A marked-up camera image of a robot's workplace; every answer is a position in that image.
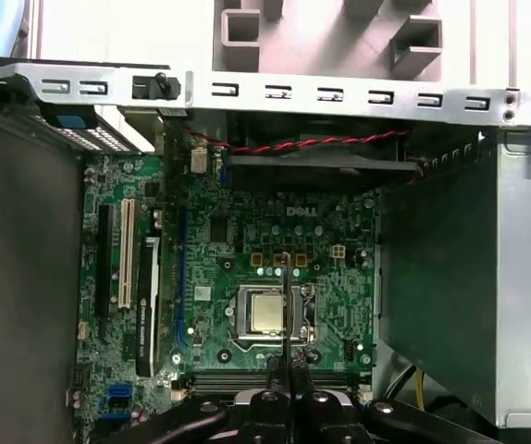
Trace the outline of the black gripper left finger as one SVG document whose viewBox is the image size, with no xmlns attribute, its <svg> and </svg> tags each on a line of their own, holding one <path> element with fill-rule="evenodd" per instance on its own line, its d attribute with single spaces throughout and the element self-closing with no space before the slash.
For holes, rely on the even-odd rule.
<svg viewBox="0 0 531 444">
<path fill-rule="evenodd" d="M 138 425 L 111 432 L 103 443 L 286 443 L 289 441 L 289 368 L 268 359 L 264 388 L 239 392 L 232 405 L 216 398 L 185 401 Z"/>
</svg>

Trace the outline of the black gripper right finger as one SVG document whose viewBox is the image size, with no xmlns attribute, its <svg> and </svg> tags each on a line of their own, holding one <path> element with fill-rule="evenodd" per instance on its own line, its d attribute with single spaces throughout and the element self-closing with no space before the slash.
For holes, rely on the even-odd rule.
<svg viewBox="0 0 531 444">
<path fill-rule="evenodd" d="M 308 360 L 291 359 L 291 393 L 301 443 L 494 443 L 496 440 L 400 401 L 358 408 L 315 386 Z"/>
</svg>

